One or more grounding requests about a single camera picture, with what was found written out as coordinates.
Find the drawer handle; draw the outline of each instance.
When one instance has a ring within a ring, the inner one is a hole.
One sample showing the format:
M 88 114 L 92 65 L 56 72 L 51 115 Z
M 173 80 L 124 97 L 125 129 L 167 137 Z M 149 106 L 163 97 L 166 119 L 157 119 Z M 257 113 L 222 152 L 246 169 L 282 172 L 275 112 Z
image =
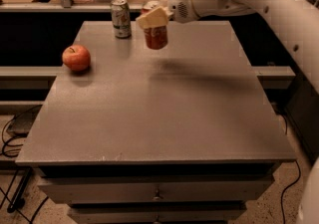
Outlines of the drawer handle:
M 153 201 L 160 201 L 160 200 L 162 200 L 162 197 L 160 196 L 160 191 L 157 190 L 156 195 L 153 197 Z

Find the table top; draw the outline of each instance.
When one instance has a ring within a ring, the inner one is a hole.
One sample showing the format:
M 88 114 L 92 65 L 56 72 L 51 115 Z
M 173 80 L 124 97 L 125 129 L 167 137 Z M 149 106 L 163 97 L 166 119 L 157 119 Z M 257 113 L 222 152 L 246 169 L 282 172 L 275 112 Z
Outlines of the table top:
M 84 23 L 75 42 L 92 66 L 80 75 L 61 67 L 18 164 L 294 159 L 227 21 L 169 22 L 158 51 L 132 27 L 118 39 L 112 22 Z

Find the aluminum can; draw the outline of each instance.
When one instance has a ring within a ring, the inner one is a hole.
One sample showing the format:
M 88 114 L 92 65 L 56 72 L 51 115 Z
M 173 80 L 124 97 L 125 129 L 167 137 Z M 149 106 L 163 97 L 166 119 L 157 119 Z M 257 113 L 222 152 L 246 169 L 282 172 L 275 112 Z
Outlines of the aluminum can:
M 113 0 L 111 2 L 111 15 L 116 37 L 129 37 L 132 34 L 132 28 L 128 1 Z
M 159 1 L 149 1 L 143 6 L 141 13 L 144 14 L 150 12 L 159 3 Z M 144 34 L 146 37 L 147 46 L 150 49 L 158 50 L 167 45 L 168 40 L 166 26 L 144 29 Z

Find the gray table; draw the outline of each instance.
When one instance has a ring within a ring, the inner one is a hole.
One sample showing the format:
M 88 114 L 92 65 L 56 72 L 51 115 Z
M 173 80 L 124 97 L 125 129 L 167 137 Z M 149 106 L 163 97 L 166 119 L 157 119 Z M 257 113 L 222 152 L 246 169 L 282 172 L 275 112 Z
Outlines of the gray table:
M 173 182 L 175 190 L 182 178 L 192 185 L 196 181 L 197 188 L 202 184 L 198 181 L 215 182 L 219 191 L 242 182 L 238 186 L 246 192 L 249 188 L 242 186 L 253 187 L 253 180 L 262 187 L 258 193 L 251 191 L 255 198 L 271 183 L 269 175 L 281 162 L 294 160 L 230 24 L 171 22 L 167 29 L 167 47 L 154 51 L 147 48 L 144 33 L 135 23 L 129 39 L 117 39 L 111 22 L 84 23 L 76 42 L 91 51 L 92 67 L 81 75 L 61 68 L 17 159 L 20 165 L 41 170 L 40 186 L 56 202 L 105 204 L 119 198 L 121 203 L 146 203 L 138 195 L 121 197 L 122 192 L 111 200 L 113 196 L 101 196 L 101 191 L 107 188 L 105 184 L 128 186 L 141 180 L 144 186 L 154 184 L 151 190 L 156 192 L 159 181 Z M 211 171 L 201 173 L 201 167 Z M 226 180 L 231 180 L 228 187 Z M 77 184 L 73 194 L 78 197 L 64 198 L 63 188 L 70 191 L 70 184 Z M 88 189 L 88 184 L 96 188 L 95 196 L 83 192 L 81 186 Z M 191 194 L 167 201 L 242 202 L 250 198 L 215 193 L 200 199 Z M 79 223 L 92 219 L 86 218 L 90 210 L 72 211 L 77 211 L 70 215 Z M 105 208 L 98 211 L 104 217 L 95 212 L 101 218 L 92 223 L 125 222 L 105 218 Z M 152 218 L 159 216 L 157 210 L 150 212 Z

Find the label on can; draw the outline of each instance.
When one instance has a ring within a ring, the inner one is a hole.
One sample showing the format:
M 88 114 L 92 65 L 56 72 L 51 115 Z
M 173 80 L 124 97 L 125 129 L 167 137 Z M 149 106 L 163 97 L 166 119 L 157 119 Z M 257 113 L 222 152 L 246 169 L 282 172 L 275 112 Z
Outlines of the label on can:
M 132 34 L 132 28 L 128 1 L 113 0 L 111 3 L 111 15 L 116 37 L 129 37 Z

